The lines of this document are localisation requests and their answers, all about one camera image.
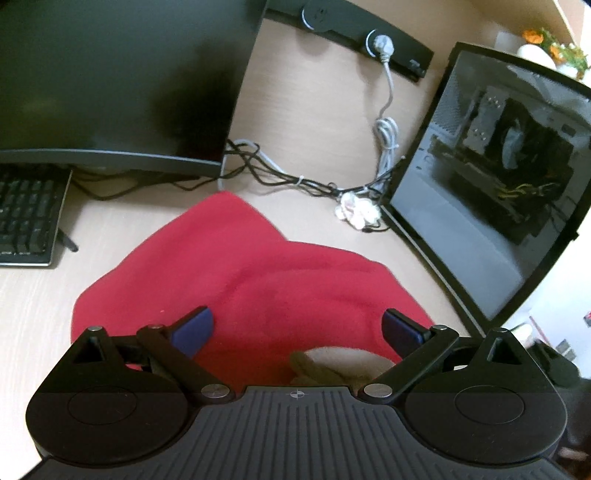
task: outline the black plastic base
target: black plastic base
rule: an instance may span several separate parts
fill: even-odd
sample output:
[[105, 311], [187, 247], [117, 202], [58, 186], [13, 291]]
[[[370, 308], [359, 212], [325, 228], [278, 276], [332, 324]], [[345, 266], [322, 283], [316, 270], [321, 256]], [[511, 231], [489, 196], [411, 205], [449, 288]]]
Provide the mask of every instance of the black plastic base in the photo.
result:
[[169, 449], [133, 465], [80, 468], [45, 459], [28, 480], [379, 478], [568, 480], [537, 459], [506, 468], [439, 456], [396, 410], [353, 398], [346, 387], [251, 387], [238, 401], [205, 407]]
[[433, 59], [433, 52], [425, 45], [346, 0], [270, 0], [265, 16], [361, 51], [377, 61], [373, 41], [377, 35], [387, 35], [395, 48], [390, 68], [413, 82], [426, 75]]

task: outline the keyboard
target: keyboard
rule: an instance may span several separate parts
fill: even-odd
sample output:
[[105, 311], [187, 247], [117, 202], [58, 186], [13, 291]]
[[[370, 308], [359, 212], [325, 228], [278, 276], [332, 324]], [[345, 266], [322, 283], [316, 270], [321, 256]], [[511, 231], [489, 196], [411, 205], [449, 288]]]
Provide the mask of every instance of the keyboard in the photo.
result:
[[0, 164], [0, 265], [48, 267], [72, 171]]

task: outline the white flower pot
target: white flower pot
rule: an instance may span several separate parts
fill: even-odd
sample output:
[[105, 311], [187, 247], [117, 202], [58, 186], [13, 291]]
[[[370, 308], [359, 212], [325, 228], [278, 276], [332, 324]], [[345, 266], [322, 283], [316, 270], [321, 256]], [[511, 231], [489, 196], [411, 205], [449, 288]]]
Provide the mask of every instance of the white flower pot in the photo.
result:
[[556, 70], [556, 64], [554, 63], [554, 60], [552, 60], [552, 57], [537, 45], [532, 45], [531, 43], [523, 45], [517, 50], [517, 56], [522, 59], [533, 61], [539, 65], [543, 65], [549, 69]]
[[589, 88], [591, 88], [591, 70], [587, 70], [587, 73], [585, 73], [585, 76], [583, 77], [583, 80], [581, 80], [581, 82]]
[[571, 67], [571, 65], [567, 65], [566, 63], [558, 65], [556, 67], [556, 70], [562, 73], [563, 75], [566, 75], [567, 77], [571, 77], [574, 80], [577, 79], [577, 75], [579, 74], [579, 71], [576, 68]]

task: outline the computer monitor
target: computer monitor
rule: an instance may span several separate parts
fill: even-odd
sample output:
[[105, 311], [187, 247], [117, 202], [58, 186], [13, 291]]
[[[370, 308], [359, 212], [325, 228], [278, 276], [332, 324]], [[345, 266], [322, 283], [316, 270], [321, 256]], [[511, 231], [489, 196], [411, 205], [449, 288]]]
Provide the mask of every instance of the computer monitor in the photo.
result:
[[500, 326], [591, 205], [591, 89], [458, 44], [385, 206], [472, 333]]
[[0, 163], [217, 177], [267, 0], [0, 0]]

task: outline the white wall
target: white wall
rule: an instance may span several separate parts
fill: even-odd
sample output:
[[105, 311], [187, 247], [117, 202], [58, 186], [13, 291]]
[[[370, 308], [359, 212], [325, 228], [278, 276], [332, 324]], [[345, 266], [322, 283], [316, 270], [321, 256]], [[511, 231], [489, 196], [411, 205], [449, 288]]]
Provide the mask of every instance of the white wall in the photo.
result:
[[585, 53], [591, 56], [591, 7], [588, 5], [585, 5], [585, 13], [583, 16], [583, 33], [581, 35], [580, 46]]
[[505, 324], [513, 328], [534, 319], [552, 347], [567, 340], [576, 354], [581, 375], [591, 378], [591, 213], [579, 228], [579, 237], [560, 257], [536, 291]]

